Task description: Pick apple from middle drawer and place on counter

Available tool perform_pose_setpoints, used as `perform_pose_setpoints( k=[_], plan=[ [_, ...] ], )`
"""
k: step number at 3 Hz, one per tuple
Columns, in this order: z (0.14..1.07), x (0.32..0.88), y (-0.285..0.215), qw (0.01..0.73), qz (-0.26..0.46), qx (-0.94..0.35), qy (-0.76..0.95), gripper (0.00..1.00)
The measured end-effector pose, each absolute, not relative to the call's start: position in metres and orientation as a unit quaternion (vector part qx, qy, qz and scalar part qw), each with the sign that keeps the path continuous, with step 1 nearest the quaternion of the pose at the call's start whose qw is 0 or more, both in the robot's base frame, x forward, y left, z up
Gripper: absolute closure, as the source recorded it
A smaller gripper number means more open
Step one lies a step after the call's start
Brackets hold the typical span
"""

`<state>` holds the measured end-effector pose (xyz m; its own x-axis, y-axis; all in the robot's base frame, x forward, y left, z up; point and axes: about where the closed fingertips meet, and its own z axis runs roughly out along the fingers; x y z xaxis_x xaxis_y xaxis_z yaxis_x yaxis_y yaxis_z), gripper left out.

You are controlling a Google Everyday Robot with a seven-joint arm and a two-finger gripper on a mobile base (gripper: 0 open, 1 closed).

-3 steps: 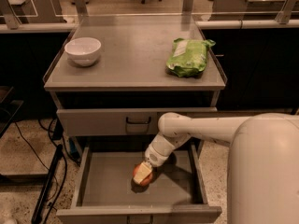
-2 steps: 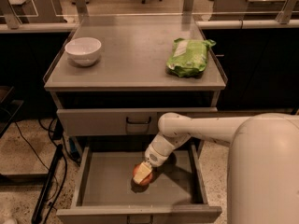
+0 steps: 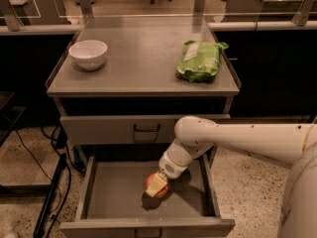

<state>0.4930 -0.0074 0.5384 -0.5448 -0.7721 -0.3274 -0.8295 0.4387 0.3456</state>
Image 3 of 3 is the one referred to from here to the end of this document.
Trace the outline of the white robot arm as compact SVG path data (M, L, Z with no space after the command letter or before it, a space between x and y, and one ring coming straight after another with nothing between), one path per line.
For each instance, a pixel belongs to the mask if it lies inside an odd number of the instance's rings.
M218 124L185 116L174 126L174 140L146 186L156 197L193 160L213 146L252 153L290 166L278 238L317 238L317 127L314 124Z

